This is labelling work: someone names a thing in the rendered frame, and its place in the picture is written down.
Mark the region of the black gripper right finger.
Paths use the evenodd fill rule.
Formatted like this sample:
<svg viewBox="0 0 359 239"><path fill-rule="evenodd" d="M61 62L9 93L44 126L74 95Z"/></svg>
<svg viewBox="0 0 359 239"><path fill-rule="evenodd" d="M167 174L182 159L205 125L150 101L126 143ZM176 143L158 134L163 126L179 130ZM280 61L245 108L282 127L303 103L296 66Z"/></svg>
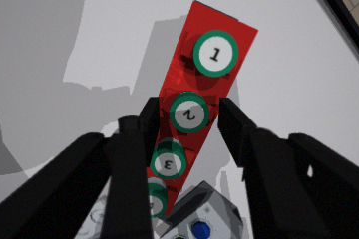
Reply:
<svg viewBox="0 0 359 239"><path fill-rule="evenodd" d="M258 127L230 98L217 127L243 168L253 239L359 239L359 166L305 133Z"/></svg>

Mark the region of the white key panel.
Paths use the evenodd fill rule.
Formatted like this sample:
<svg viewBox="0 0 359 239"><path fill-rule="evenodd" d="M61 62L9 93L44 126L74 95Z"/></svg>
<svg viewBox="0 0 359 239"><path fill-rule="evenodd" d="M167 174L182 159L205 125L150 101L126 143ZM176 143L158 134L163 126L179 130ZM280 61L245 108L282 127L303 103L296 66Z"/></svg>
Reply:
<svg viewBox="0 0 359 239"><path fill-rule="evenodd" d="M238 208L206 181L160 219L170 226L160 239L242 239Z"/></svg>

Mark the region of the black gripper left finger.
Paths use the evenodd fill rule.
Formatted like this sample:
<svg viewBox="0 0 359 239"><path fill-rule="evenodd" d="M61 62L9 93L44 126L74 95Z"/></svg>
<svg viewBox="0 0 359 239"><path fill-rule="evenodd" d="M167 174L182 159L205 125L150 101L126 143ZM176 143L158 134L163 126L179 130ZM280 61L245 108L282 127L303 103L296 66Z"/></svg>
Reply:
<svg viewBox="0 0 359 239"><path fill-rule="evenodd" d="M4 199L0 239L75 239L110 176L99 239L155 239L147 167L160 129L159 97L118 125L111 137L81 135Z"/></svg>

